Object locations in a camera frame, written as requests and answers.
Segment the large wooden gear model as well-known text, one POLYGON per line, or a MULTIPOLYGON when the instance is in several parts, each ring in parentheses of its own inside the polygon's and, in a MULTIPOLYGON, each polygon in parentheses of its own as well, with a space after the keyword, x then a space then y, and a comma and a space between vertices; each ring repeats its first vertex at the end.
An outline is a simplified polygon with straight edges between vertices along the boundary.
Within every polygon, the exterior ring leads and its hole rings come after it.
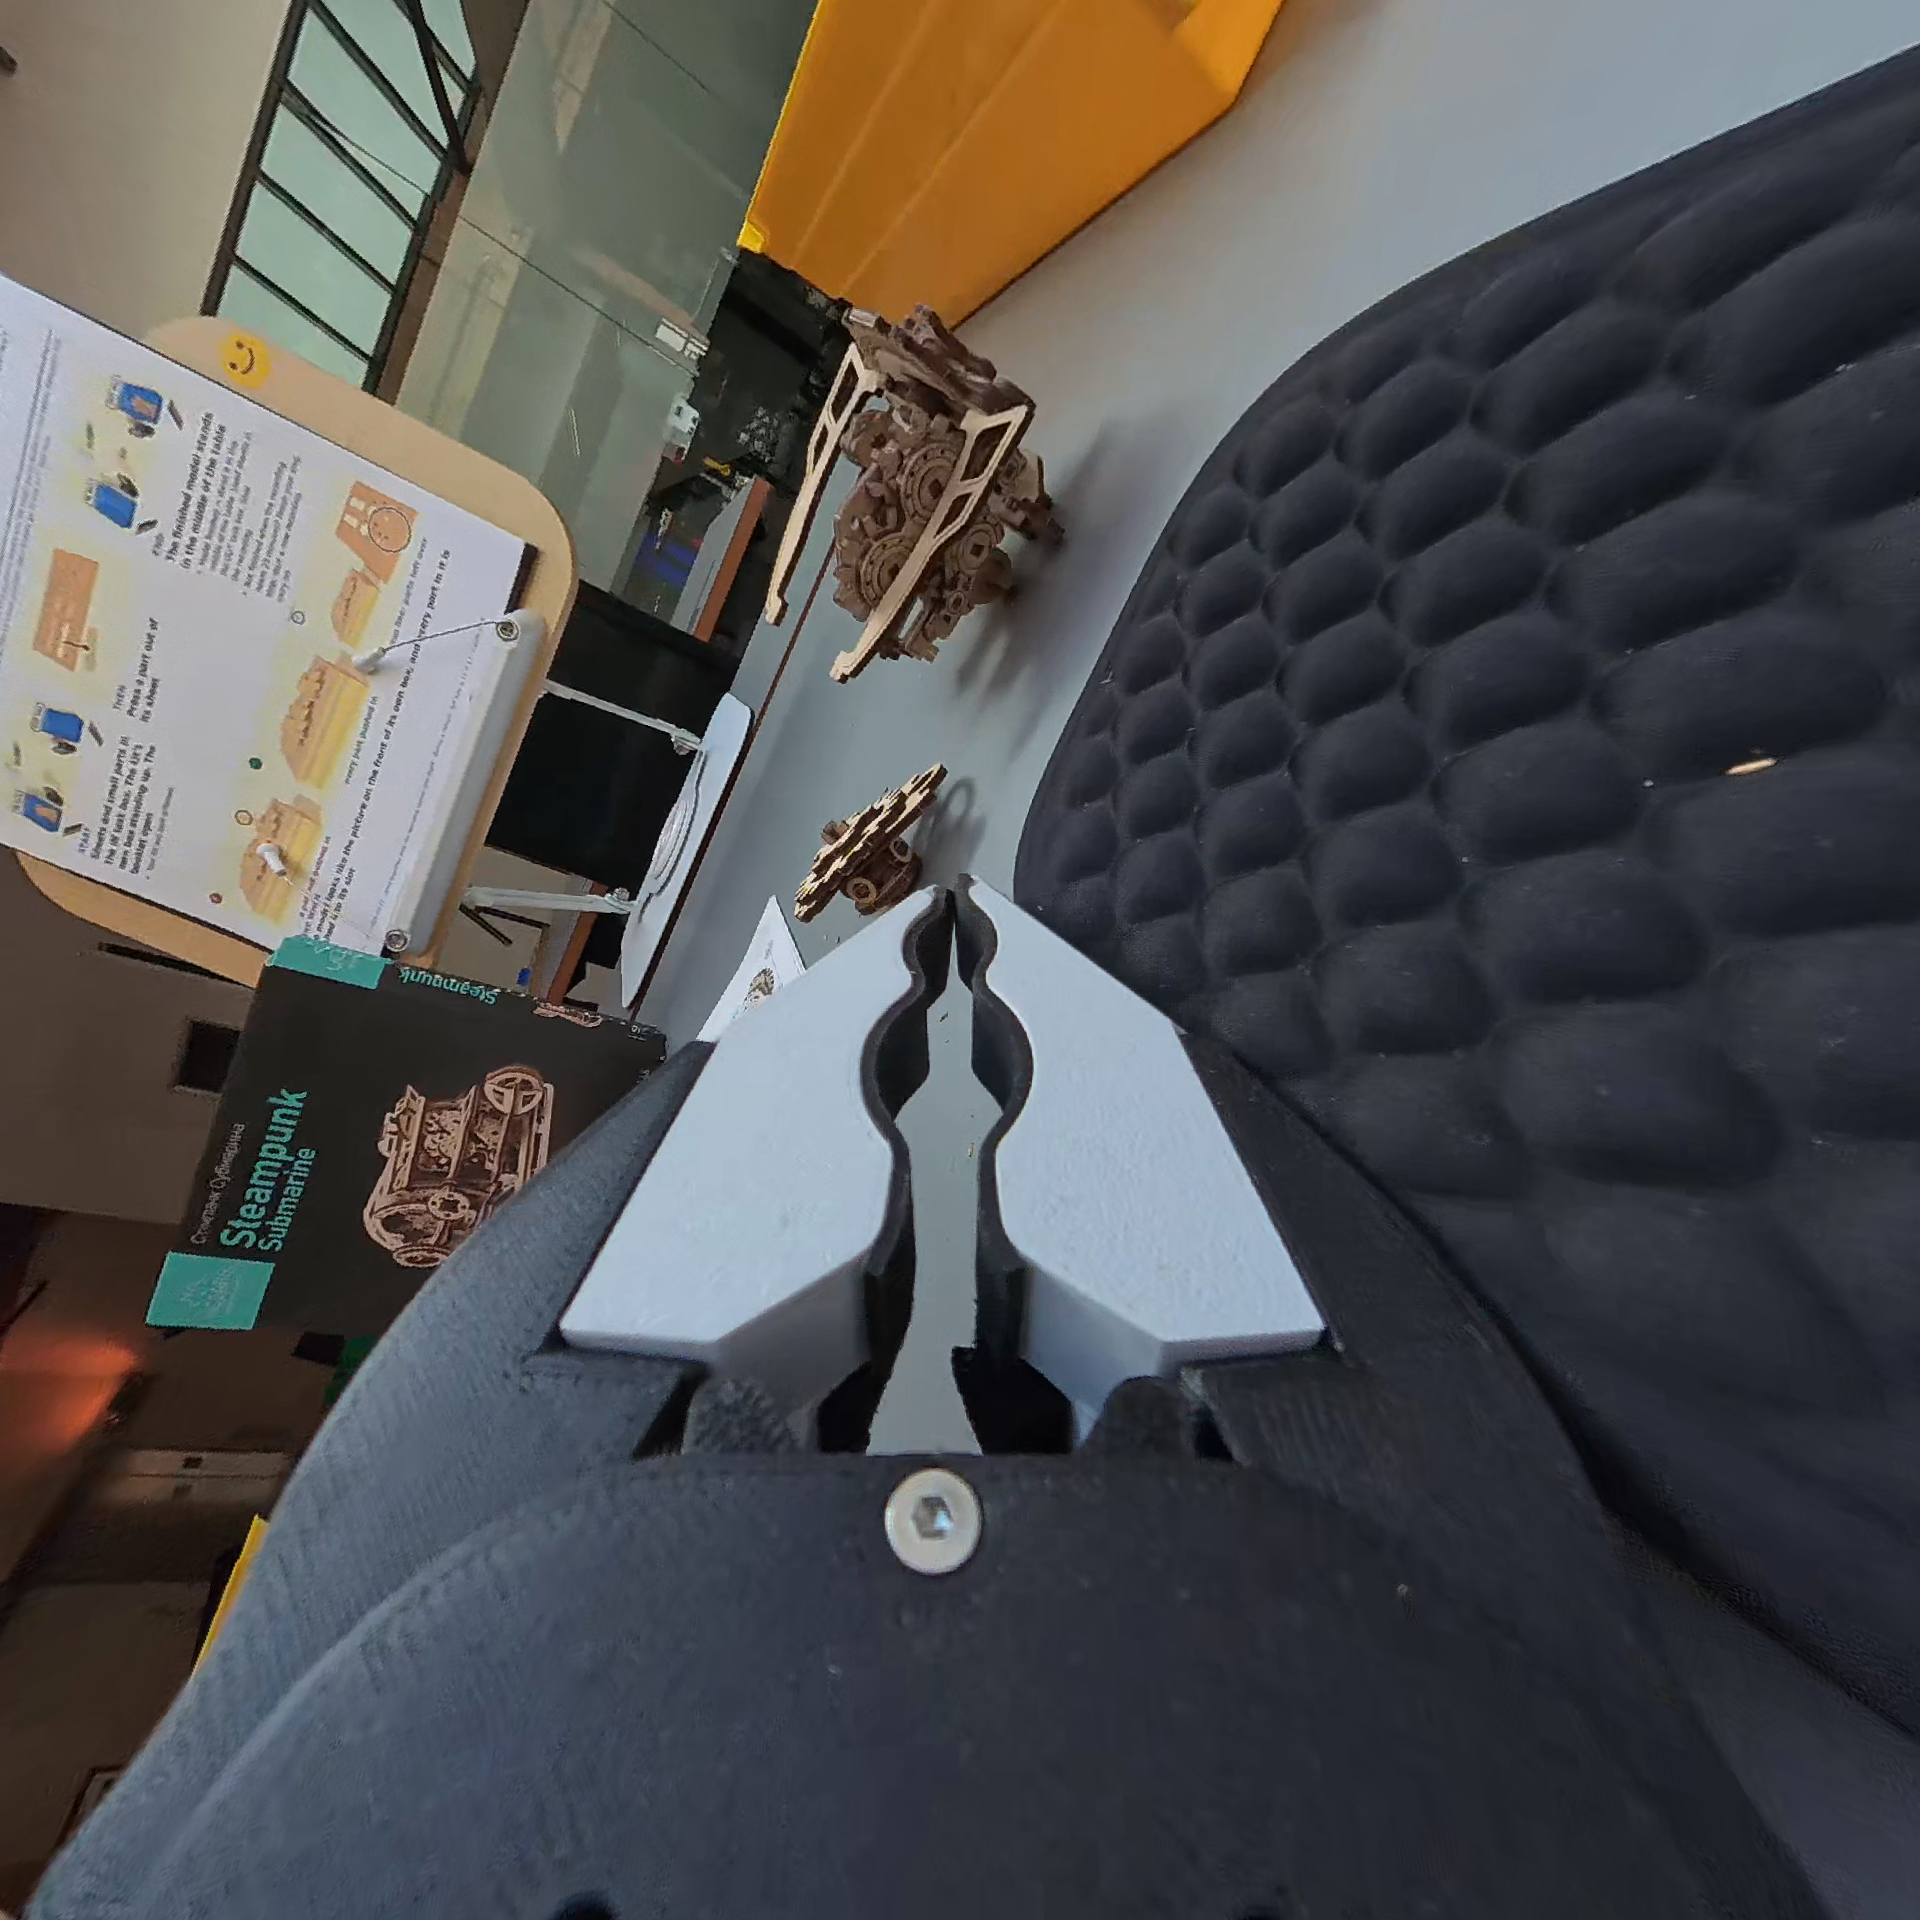
POLYGON ((789 614, 791 575, 839 461, 857 466, 833 524, 833 601, 863 621, 833 682, 875 659, 934 662, 976 608, 1017 590, 1002 542, 1064 546, 1044 463, 1026 450, 1038 404, 975 353, 934 307, 901 324, 845 309, 845 356, 807 436, 765 621, 789 614))

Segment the small wooden gear assembly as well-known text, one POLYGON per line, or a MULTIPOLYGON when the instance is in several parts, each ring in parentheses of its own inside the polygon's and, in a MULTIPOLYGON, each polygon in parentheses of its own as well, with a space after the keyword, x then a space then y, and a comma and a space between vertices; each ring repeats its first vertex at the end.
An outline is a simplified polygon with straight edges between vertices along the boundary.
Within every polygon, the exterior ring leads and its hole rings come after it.
POLYGON ((945 783, 949 766, 937 762, 879 794, 859 815, 831 820, 823 826, 823 846, 795 894, 795 917, 809 923, 839 898, 854 903, 859 917, 879 917, 909 898, 926 871, 926 858, 909 835, 942 796, 945 783))

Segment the black product box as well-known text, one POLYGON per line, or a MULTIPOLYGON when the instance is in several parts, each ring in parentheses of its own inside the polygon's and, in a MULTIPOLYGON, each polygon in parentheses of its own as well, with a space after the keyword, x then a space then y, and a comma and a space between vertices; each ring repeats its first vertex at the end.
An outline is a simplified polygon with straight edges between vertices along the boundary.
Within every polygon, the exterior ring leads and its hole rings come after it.
POLYGON ((306 939, 259 977, 146 1325, 373 1338, 668 1059, 656 1030, 306 939))

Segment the grey desk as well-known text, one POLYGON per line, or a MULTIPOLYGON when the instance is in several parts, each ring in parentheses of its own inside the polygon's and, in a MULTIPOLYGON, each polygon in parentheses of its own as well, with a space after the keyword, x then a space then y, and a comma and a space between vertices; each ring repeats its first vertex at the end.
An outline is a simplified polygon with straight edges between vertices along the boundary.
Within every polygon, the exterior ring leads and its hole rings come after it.
POLYGON ((646 1016, 688 1040, 833 803, 949 759, 937 875, 1017 880, 1031 794, 1213 450, 1412 282, 1917 46, 1917 3, 1311 3, 1225 127, 995 299, 966 340, 1035 383, 1069 553, 942 669, 827 682, 823 606, 773 682, 646 1016))

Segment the nested yellow plastic bins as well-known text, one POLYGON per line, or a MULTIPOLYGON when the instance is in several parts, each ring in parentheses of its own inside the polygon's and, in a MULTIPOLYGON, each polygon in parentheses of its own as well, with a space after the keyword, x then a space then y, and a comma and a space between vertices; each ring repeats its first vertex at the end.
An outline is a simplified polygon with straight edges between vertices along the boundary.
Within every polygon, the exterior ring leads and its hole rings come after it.
POLYGON ((820 3, 741 253, 961 324, 1221 121, 1282 3, 820 3))

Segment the black bumpy cushion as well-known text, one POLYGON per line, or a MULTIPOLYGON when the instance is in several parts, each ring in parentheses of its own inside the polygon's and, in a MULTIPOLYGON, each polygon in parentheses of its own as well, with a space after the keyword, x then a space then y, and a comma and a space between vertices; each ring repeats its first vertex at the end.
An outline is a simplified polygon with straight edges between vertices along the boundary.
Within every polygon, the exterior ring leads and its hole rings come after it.
POLYGON ((1917 50, 1295 362, 1013 894, 1339 1142, 1917 1736, 1917 50))

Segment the printed instruction sheet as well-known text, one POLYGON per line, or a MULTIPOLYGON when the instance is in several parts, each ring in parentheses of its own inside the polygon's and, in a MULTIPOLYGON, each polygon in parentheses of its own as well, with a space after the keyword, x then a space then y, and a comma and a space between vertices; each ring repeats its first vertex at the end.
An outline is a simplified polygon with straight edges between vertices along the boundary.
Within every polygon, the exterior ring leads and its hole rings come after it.
POLYGON ((275 951, 422 944, 537 553, 5 282, 5 846, 275 951))

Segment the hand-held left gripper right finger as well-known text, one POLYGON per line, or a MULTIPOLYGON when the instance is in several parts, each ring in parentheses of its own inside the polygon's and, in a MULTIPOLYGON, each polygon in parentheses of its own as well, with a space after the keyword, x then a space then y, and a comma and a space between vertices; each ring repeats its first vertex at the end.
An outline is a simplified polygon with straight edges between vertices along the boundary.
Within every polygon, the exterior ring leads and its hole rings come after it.
POLYGON ((954 893, 975 997, 982 1453, 1069 1453, 1116 1389, 1319 1345, 1311 1292, 1189 1035, 1000 890, 954 893))

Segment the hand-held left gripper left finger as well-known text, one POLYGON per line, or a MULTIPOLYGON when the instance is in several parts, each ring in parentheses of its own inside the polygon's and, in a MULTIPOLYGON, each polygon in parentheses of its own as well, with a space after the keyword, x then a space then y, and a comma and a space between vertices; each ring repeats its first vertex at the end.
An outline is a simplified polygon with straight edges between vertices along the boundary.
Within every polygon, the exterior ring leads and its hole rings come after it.
POLYGON ((954 894, 920 890, 688 1044, 695 1074, 570 1301, 571 1348, 749 1382, 867 1453, 916 1311, 901 1107, 928 1082, 954 894))

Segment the wooden document stand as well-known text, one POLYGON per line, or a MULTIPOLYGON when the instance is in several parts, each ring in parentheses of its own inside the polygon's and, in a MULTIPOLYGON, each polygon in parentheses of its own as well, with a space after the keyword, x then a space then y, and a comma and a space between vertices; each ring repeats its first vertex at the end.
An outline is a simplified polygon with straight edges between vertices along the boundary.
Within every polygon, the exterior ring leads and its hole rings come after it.
POLYGON ((469 776, 452 826, 441 826, 430 842, 434 865, 426 906, 437 917, 430 923, 411 917, 401 927, 401 948, 389 953, 422 966, 437 965, 461 906, 622 917, 622 1001, 627 1010, 641 1010, 749 755, 754 734, 749 702, 730 693, 701 738, 679 734, 688 766, 687 801, 672 803, 637 898, 475 886, 478 857, 484 854, 496 801, 539 700, 552 696, 577 708, 587 705, 584 693, 559 686, 552 674, 552 657, 559 655, 583 586, 576 542, 559 510, 516 469, 218 316, 193 314, 168 319, 143 338, 143 350, 226 397, 255 400, 259 413, 297 422, 303 430, 340 443, 350 458, 383 466, 522 542, 526 564, 516 608, 526 612, 528 631, 509 649, 509 689, 487 722, 489 732, 484 734, 478 771, 469 776))

